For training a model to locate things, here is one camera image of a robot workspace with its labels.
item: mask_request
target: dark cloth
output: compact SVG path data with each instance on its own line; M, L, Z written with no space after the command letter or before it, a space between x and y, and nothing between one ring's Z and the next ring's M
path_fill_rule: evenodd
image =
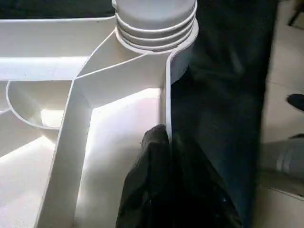
M303 94L291 94L287 97L287 102L293 107L304 111L304 95Z
M172 129L192 136L251 224L277 1L199 1L189 70L171 88Z
M149 130L123 187L117 228L240 228L226 186L195 141Z

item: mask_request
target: person's foot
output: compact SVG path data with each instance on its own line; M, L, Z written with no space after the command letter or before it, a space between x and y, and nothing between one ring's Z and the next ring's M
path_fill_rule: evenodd
M291 94L287 97L287 102L293 107L304 111L304 95L303 94Z

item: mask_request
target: tiled floor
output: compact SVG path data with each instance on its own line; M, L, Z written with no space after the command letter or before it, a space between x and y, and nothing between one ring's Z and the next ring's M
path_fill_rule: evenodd
M293 1L279 5L264 108L263 142L304 133L304 113L285 101L289 94L304 94L304 30L287 26L292 10Z
M281 2L268 75L262 142L285 140L304 133L304 112L286 102L304 94L304 29L287 26L294 1ZM304 28L304 14L300 19ZM254 228L302 228L304 198L268 186L257 189Z

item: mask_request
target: white plastic part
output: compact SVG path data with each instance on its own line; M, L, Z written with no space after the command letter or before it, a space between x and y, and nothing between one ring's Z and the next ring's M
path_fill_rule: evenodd
M196 10L197 10L197 2L195 1L193 4L193 9L191 11L191 14L189 14L189 16L185 20L183 20L180 23L175 24L171 27L161 28L161 29L136 28L136 27L124 22L120 18L118 13L116 13L115 15L117 17L117 26L122 28L126 32L130 33L131 35L136 36L136 37L143 37L143 38L154 38L154 37L160 38L160 37L174 34L177 31L179 31L180 29L182 29L185 25L187 25L189 22L191 22L193 20L193 18L195 17Z
M177 47L181 42L183 42L185 39L188 38L188 36L191 34L192 32L192 28L193 26L187 31L186 34L184 34L181 38L179 38L178 40L171 42L169 44L165 44L165 45L161 45L161 46L142 46L142 45L138 45L135 44L133 42L130 42L128 39L125 39L124 37L122 37L122 39L128 43L129 45L138 48L138 49L143 49L143 50L152 50L152 51L164 51L164 50L169 50L169 49L173 49L174 47Z
M144 133L163 123L171 138L171 83L187 68L197 22L157 53L128 45L114 26L113 17L0 21L0 227L114 227ZM77 57L54 74L54 59ZM8 159L20 150L31 167ZM34 198L20 182L37 186Z
M127 40L134 44L143 45L143 46L160 46L172 43L181 37L185 36L189 30L192 29L195 17L193 18L190 23L186 25L182 30L179 32L172 34L170 36L161 37L161 38L141 38L135 37L129 34L128 32L124 31L123 29L119 28L119 32L121 32L122 36L124 36Z
M116 0L119 22L139 29L164 29L185 21L196 0Z

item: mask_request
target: white plastic tray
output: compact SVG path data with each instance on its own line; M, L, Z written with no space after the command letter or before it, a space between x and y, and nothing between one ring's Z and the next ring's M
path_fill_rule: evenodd
M144 133L171 135L193 32L134 49L104 19L0 20L0 227L114 227Z

